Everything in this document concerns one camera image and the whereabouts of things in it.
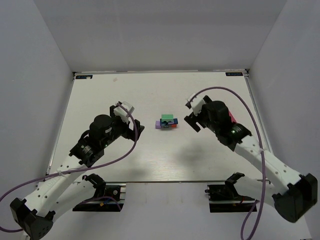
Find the pink plastic box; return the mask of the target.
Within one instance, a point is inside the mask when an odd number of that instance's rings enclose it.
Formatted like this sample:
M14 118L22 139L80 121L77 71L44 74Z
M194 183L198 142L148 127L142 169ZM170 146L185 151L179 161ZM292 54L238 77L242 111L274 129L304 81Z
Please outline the pink plastic box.
M228 114L229 114L229 116L231 118L231 122L232 123L237 123L236 119L234 118L233 114L230 111L228 112Z

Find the green wood block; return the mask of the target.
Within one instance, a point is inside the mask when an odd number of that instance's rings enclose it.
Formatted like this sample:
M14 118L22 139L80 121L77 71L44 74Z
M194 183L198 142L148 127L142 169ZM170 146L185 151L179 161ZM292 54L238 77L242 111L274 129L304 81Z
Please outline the green wood block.
M162 114L161 121L162 122L172 122L174 120L174 116L172 114Z

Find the blue cube block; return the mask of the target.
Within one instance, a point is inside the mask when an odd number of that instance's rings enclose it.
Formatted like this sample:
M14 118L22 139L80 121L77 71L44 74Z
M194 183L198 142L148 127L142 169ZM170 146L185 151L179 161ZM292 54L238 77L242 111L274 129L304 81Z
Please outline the blue cube block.
M162 127L165 127L165 126L168 125L168 123L167 123L166 121L160 119L160 125L161 125Z

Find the brown wood block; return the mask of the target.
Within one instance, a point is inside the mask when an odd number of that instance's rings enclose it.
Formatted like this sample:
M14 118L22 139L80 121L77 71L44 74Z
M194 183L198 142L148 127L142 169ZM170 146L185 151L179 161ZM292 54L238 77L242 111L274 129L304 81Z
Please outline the brown wood block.
M163 126L161 126L161 129L170 129L170 128L171 128L170 125L163 125Z

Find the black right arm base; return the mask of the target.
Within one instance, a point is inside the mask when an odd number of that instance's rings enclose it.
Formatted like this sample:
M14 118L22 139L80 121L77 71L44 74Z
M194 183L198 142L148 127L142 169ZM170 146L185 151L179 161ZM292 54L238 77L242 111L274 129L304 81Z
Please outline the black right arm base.
M239 195L226 184L210 184L204 190L211 213L248 213L255 199Z

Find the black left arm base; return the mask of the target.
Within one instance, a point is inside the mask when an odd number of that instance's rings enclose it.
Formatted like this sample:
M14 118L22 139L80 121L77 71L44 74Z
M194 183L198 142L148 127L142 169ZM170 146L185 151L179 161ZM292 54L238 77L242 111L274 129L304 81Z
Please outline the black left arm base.
M93 194L77 204L73 212L121 212L126 197L125 183L108 183L95 173L83 175L81 180L81 183L89 184Z

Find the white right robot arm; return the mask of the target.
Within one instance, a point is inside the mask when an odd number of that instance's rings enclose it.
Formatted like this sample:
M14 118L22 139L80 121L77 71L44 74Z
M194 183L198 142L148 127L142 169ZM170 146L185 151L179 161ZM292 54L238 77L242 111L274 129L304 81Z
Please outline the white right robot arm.
M290 223L297 222L318 201L318 180L302 175L260 147L258 140L242 124L232 120L224 102L192 94L186 104L192 112L185 121L196 131L211 130L218 141L265 172L272 186L266 188L265 203L271 205Z

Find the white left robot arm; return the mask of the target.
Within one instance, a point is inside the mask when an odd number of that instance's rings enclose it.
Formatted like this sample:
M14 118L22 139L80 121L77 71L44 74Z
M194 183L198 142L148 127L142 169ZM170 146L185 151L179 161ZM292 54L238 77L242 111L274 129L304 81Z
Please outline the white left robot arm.
M40 240L50 231L58 215L54 209L58 198L83 172L96 169L105 148L120 137L137 143L144 126L134 119L133 111L129 103L118 102L109 108L108 115L96 116L56 172L47 175L32 193L10 203L14 221L30 239Z

